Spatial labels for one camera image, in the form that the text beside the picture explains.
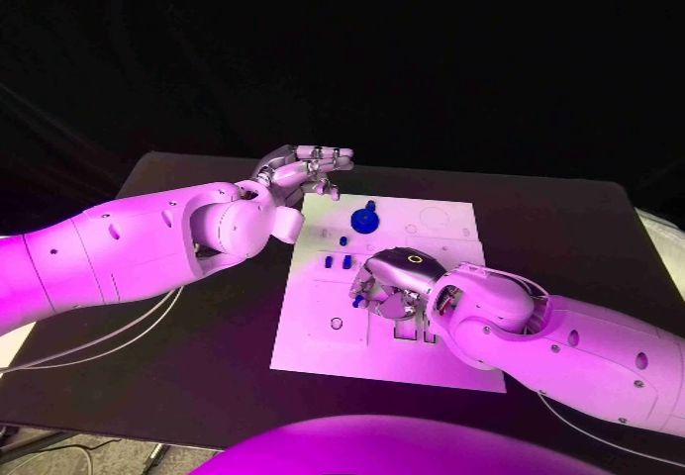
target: black table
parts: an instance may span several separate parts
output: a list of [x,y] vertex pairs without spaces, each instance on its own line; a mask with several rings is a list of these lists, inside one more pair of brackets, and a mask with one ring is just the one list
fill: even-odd
[[[119,197],[239,181],[254,165],[249,159],[150,153]],[[474,203],[489,266],[685,336],[680,296],[617,185],[362,165],[331,176],[344,193]],[[510,378],[500,395],[271,370],[291,249],[272,238],[254,258],[190,285],[166,320],[121,351],[63,369],[6,375],[0,421],[223,448],[311,418],[402,415],[510,435],[617,473],[675,470],[577,433]],[[145,301],[79,309],[37,323],[16,362],[108,333],[151,305]],[[102,347],[114,347],[138,331]],[[613,442],[685,462],[683,439],[555,408]]]

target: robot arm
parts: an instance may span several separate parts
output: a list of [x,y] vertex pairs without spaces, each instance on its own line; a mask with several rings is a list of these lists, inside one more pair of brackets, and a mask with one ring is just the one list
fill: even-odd
[[[104,203],[0,240],[0,334],[79,307],[143,300],[232,267],[269,236],[294,243],[303,193],[331,194],[327,172],[352,150],[285,145],[252,177]],[[210,253],[197,252],[203,247]]]
[[[402,247],[366,260],[349,294],[383,318],[422,310],[431,332],[474,368],[500,369],[598,419],[685,436],[685,340],[610,309],[532,296],[528,282],[467,263],[447,271]],[[373,283],[382,301],[370,298]]]

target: blue cap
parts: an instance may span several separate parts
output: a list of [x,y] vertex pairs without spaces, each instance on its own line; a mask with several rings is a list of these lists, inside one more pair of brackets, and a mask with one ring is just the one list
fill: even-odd
[[375,214],[375,203],[369,201],[366,207],[352,213],[352,229],[362,235],[367,235],[378,229],[379,219]]

